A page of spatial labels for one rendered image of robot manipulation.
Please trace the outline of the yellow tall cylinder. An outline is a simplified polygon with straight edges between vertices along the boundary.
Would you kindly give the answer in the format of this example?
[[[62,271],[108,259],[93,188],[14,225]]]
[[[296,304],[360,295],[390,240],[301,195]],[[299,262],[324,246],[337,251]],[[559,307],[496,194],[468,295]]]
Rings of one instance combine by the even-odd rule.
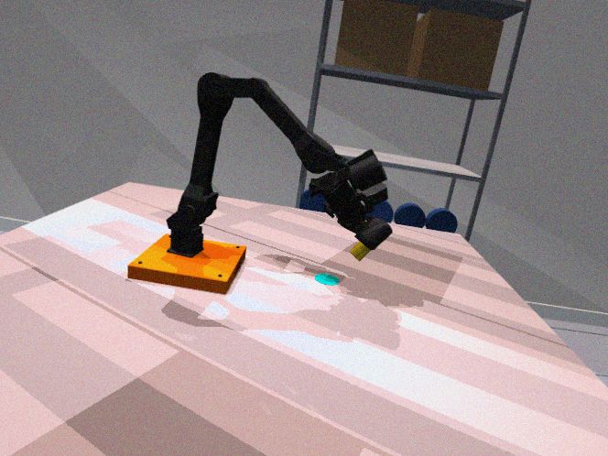
[[[350,253],[358,260],[361,261],[371,250],[367,248],[363,243],[359,242]]]

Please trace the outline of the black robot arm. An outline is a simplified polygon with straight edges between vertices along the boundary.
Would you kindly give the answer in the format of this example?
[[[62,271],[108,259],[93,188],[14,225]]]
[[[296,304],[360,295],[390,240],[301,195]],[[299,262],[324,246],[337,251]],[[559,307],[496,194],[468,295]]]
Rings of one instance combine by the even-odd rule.
[[[167,253],[193,258],[204,250],[202,226],[216,210],[218,192],[213,192],[212,177],[220,142],[223,119],[234,98],[253,98],[279,130],[288,137],[305,168],[315,174],[309,195],[322,194],[333,208],[346,205],[353,192],[361,196],[366,209],[388,200],[385,169],[373,149],[348,159],[317,134],[312,133],[260,78],[231,78],[209,72],[198,81],[200,122],[190,174],[177,211],[167,218],[170,248]],[[349,180],[352,187],[350,186]]]

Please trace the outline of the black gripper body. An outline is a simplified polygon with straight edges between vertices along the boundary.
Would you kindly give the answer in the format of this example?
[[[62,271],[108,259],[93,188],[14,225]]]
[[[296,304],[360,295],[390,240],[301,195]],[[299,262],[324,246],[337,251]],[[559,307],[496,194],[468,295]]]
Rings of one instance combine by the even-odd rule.
[[[361,196],[353,192],[352,199],[344,206],[333,208],[328,202],[324,204],[324,211],[332,218],[335,216],[349,229],[354,227],[359,232],[359,240],[370,250],[375,250],[388,236],[393,233],[389,223],[383,219],[366,216],[369,212],[360,202]],[[359,225],[360,224],[360,225]]]

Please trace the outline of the cyan circle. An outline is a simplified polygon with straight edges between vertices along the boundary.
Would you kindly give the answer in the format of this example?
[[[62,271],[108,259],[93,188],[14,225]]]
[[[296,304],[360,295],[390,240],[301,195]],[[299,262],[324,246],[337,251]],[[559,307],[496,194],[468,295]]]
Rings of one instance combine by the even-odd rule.
[[[337,277],[328,274],[318,274],[315,276],[315,279],[321,284],[330,286],[340,283],[340,280]]]

